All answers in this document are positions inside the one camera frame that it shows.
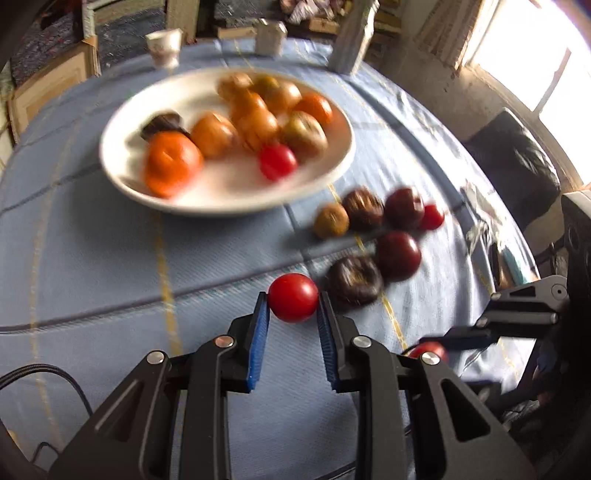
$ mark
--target table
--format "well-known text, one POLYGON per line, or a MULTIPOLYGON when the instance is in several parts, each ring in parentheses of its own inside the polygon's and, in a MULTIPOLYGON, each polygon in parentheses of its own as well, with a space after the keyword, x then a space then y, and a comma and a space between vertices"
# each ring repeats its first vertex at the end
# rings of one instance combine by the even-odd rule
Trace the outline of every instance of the table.
MULTIPOLYGON (((350 314, 362 334, 391 351, 427 332, 472 324, 493 291, 483 245, 466 253, 464 235, 475 222, 461 191, 466 182, 506 217, 518 273, 537 273, 476 163, 411 96, 367 65, 354 77, 327 72, 328 46, 289 40, 279 59, 255 57, 253 49, 252 40, 187 47, 178 72, 247 65, 304 79, 349 116, 357 144, 351 168, 329 189, 254 215, 160 214, 115 190, 100 169, 98 142, 122 102, 166 72, 142 56, 68 90, 24 132, 0 184, 0 373, 30 362, 57 365, 97 407, 147 352, 194 351, 250 313, 257 293, 280 274, 318 280, 344 252, 372 251, 371 236, 319 242, 310 233, 318 206, 355 185, 381 197, 415 185, 452 213, 420 238, 423 263, 412 279, 350 314)), ((452 365, 464 378, 500 378, 509 388, 530 350, 529 341, 504 340, 479 356, 455 355, 452 365)), ((42 440, 63 447, 86 420, 75 392, 52 375, 3 390, 0 416, 28 456, 42 440)), ((261 380, 251 395, 231 396, 229 421, 237 479, 311 480, 354 459, 355 404, 331 392, 313 320, 272 320, 261 380)))

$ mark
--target red tomato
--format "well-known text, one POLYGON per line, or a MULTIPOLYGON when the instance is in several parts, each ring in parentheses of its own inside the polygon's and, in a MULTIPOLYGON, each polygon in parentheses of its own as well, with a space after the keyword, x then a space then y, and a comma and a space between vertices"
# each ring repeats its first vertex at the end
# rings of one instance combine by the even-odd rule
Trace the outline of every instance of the red tomato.
POLYGON ((269 287, 269 307, 287 323, 307 320, 318 306, 316 284, 300 273, 282 275, 269 287))
POLYGON ((294 153, 285 145, 273 144, 264 147, 259 154, 261 172, 271 181, 287 177, 297 168, 294 153))
POLYGON ((410 358, 419 358, 425 352, 433 352, 445 363, 449 361, 447 351, 443 348, 443 345, 438 342, 419 343, 415 348, 413 348, 410 351, 408 356, 410 358))
POLYGON ((425 215, 419 225, 421 230, 437 230, 443 225, 445 220, 445 212, 439 208, 435 203, 425 205, 425 215))

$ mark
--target chair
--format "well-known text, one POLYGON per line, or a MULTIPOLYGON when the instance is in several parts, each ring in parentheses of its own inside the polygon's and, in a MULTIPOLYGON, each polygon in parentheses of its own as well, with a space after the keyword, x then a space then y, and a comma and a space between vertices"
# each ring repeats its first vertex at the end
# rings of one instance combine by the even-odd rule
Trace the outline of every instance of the chair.
POLYGON ((524 231, 560 194, 556 169, 529 130, 503 108, 464 146, 524 231))

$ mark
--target blue gripper pad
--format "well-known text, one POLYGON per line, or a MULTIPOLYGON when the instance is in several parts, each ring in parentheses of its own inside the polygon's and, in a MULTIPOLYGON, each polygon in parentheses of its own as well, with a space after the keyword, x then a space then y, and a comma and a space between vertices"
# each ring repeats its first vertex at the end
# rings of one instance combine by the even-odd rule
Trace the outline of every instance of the blue gripper pad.
POLYGON ((316 310, 316 321, 318 323, 318 335, 320 336, 322 356, 324 357, 326 379, 330 382, 330 386, 333 389, 336 389, 337 383, 339 382, 336 345, 333 339, 332 330, 330 328, 326 305, 323 301, 318 303, 318 309, 316 310))
POLYGON ((261 377, 262 359, 265 354, 267 330, 269 329, 269 304, 267 295, 261 294, 256 303, 253 320, 256 322, 252 343, 248 356, 248 376, 246 384, 249 390, 254 390, 261 377))

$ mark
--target window frame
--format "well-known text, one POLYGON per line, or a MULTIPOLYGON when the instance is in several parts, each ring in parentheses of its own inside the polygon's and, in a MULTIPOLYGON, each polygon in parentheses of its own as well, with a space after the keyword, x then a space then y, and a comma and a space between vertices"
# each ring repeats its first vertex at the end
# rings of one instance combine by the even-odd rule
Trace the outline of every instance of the window frame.
POLYGON ((548 102, 548 99, 554 92, 558 82, 560 81, 564 70, 566 69, 566 64, 570 59, 571 52, 568 48, 566 48, 562 61, 558 69, 554 72, 554 76, 552 81, 548 85, 548 88, 542 95, 542 98, 538 102, 538 105, 534 108, 534 110, 530 110, 519 98, 510 91, 505 85, 503 85, 499 80, 493 77, 489 72, 485 69, 480 67, 477 62, 475 62, 475 58, 477 56, 478 51, 482 45, 483 39, 486 37, 487 33, 489 32, 490 25, 495 21, 498 17, 498 13, 501 10, 502 6, 505 5, 508 0, 499 0, 497 6, 495 8, 495 12, 492 15, 491 21, 488 24, 484 35, 480 39, 478 45, 473 51, 472 57, 466 62, 465 68, 468 68, 477 78, 482 80, 486 83, 490 88, 496 91, 500 97, 505 101, 505 103, 511 108, 514 114, 516 114, 517 118, 525 125, 525 127, 530 130, 534 138, 540 143, 544 151, 555 160, 556 167, 558 167, 564 178, 570 183, 571 189, 579 189, 583 187, 583 182, 579 173, 577 172, 576 168, 574 167, 573 163, 570 161, 569 156, 565 153, 564 149, 560 146, 558 141, 554 138, 552 133, 546 128, 546 126, 540 120, 540 113, 544 105, 548 102))

